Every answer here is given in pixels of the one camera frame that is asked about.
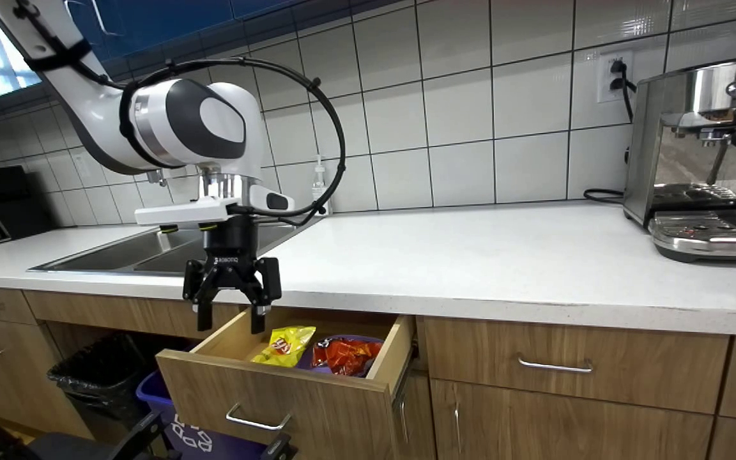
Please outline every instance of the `stainless steel sink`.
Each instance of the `stainless steel sink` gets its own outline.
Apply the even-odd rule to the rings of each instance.
[[[300,229],[290,224],[259,224],[259,254],[267,254]],[[95,270],[95,273],[141,273],[181,275],[186,260],[205,260],[202,233],[181,229],[175,236],[143,233],[87,254],[48,260],[33,270]]]

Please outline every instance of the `kitchen counter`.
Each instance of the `kitchen counter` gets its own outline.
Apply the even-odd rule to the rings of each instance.
[[[180,300],[180,278],[30,270],[136,233],[5,243],[0,287]],[[736,266],[669,260],[610,204],[336,215],[271,255],[283,307],[736,335]]]

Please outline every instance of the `electrical outlet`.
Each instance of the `electrical outlet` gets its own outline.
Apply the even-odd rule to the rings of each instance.
[[[596,101],[621,99],[621,89],[619,93],[609,89],[609,84],[617,78],[614,62],[623,62],[627,63],[627,76],[632,78],[632,71],[633,71],[632,50],[604,54],[598,59]]]

